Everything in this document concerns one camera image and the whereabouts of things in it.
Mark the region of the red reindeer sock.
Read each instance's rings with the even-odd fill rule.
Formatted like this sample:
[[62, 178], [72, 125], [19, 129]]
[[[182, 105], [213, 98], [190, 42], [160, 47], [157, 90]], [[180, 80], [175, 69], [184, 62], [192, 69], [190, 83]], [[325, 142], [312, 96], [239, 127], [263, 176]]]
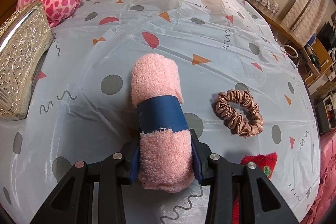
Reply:
[[279, 210], [280, 195], [269, 181], [277, 154], [245, 156], [240, 165], [232, 165], [232, 178], [238, 193], [232, 203], [232, 223], [265, 223], [271, 210]]

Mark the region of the brown satin scrunchie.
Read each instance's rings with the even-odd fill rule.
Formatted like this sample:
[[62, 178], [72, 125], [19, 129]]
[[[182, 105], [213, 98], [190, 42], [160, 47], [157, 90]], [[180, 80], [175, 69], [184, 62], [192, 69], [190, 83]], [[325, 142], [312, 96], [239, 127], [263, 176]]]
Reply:
[[237, 135], [251, 137], [263, 131], [259, 105], [248, 90], [220, 92], [215, 99], [215, 111]]

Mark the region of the pink towel blue band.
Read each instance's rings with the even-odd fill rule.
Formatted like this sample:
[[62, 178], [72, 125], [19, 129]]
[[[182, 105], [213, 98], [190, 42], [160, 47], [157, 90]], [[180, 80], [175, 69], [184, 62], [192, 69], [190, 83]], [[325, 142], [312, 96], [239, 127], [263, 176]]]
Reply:
[[187, 188], [194, 179], [193, 154], [177, 64], [157, 53], [140, 57], [131, 71], [131, 101], [141, 129], [143, 188], [168, 193]]

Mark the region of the pink bedspread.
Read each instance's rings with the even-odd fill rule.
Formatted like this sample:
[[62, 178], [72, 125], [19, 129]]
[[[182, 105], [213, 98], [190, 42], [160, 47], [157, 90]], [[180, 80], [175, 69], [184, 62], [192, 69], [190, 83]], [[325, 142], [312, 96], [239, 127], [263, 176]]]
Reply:
[[320, 137], [321, 172], [317, 196], [301, 223], [319, 223], [335, 199], [335, 129]]

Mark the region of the white folding stool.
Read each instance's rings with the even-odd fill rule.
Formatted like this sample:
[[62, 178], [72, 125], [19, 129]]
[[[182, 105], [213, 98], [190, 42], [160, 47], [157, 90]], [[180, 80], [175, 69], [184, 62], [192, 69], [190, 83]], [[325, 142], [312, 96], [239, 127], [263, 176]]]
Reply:
[[301, 50], [296, 50], [290, 45], [281, 45], [280, 47], [292, 59], [304, 80], [312, 77], [318, 79], [333, 64], [328, 51], [318, 39], [312, 45], [307, 44]]

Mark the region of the ornate silver tissue box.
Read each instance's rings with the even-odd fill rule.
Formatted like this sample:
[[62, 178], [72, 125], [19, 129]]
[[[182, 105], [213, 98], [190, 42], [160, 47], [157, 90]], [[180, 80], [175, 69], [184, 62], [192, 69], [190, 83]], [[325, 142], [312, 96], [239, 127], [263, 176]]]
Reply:
[[1, 25], [1, 120], [27, 116], [37, 67], [52, 40], [41, 1], [19, 9]]

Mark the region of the wooden side desk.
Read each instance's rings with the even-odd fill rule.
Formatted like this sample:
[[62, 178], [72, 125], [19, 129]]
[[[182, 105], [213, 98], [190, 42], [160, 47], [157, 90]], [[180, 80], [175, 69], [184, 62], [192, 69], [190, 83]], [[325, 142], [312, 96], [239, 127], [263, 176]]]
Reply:
[[292, 44], [294, 44], [299, 50], [303, 49], [301, 43], [291, 34], [291, 30], [282, 24], [282, 20], [276, 15], [273, 14], [266, 7], [260, 5], [254, 0], [245, 0], [248, 2], [259, 14], [265, 19], [265, 21], [274, 27], [278, 32], [284, 35]]

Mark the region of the beige patterned curtain right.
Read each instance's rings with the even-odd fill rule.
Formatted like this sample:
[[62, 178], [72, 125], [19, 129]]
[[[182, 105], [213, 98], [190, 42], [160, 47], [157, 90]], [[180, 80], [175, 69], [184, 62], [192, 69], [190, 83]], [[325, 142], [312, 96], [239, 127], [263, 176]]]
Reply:
[[304, 47], [318, 29], [328, 4], [329, 0], [295, 0], [282, 23], [300, 47]]

